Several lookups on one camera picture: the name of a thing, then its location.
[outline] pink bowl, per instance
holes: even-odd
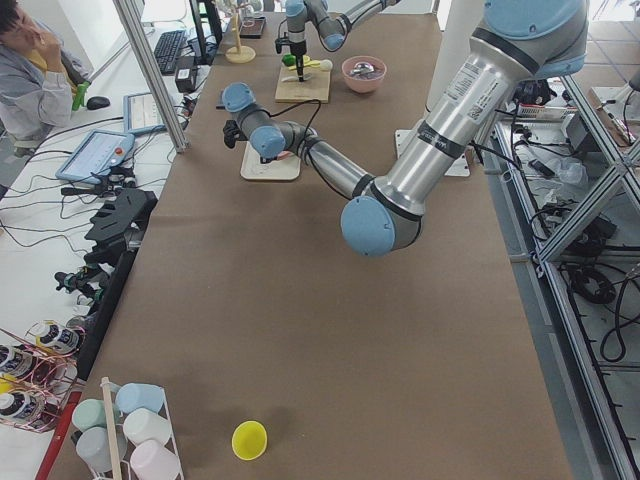
[[[352,77],[349,75],[349,72],[355,67],[358,62],[369,62],[376,69],[382,70],[382,75],[372,79]],[[344,78],[344,83],[347,84],[354,92],[358,93],[368,93],[376,90],[380,85],[382,85],[382,81],[384,80],[385,75],[387,74],[387,66],[384,64],[382,60],[376,57],[368,57],[366,55],[358,55],[356,57],[347,58],[344,62],[342,62],[342,77]]]

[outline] hand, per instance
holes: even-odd
[[[61,45],[58,37],[46,30],[34,30],[34,48],[40,53],[45,62],[47,70],[52,72],[62,72]]]

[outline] monitor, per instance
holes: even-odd
[[[201,5],[204,6],[203,13],[201,12]],[[189,0],[189,7],[191,8],[191,15],[198,40],[197,44],[194,45],[196,59],[200,65],[211,65],[217,51],[217,46],[222,42],[222,34],[224,32],[215,0]],[[215,38],[215,48],[207,45],[207,43],[211,44],[212,42],[208,42],[204,34],[204,29],[202,28],[203,18],[209,23],[211,34]]]

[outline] tablet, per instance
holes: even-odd
[[[122,112],[124,116],[124,130],[133,135],[142,135],[165,129],[164,121],[156,101],[151,93],[136,93],[125,95]]]
[[[130,133],[93,130],[58,169],[56,178],[97,185],[100,179],[96,175],[107,175],[120,165],[134,144]]]

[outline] white plate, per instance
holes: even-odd
[[[282,160],[261,164],[260,155],[247,142],[240,175],[245,180],[251,181],[283,182],[295,180],[300,175],[300,158],[291,154]]]

